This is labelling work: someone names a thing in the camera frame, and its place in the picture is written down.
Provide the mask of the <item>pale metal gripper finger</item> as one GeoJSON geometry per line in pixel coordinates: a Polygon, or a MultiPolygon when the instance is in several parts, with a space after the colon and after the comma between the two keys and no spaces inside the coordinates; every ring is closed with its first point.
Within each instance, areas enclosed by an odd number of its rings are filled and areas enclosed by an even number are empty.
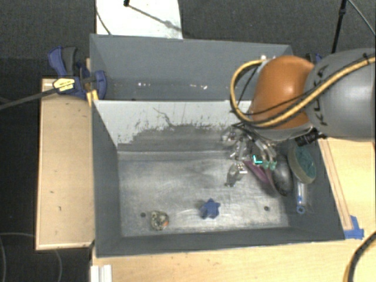
{"type": "Polygon", "coordinates": [[[246,149],[246,144],[244,141],[237,141],[229,154],[229,159],[231,160],[243,160],[244,159],[244,151],[246,149]]]}
{"type": "Polygon", "coordinates": [[[246,166],[243,162],[233,163],[227,172],[227,179],[224,185],[227,187],[234,187],[235,184],[240,181],[247,173],[248,170],[246,169],[246,166]]]}

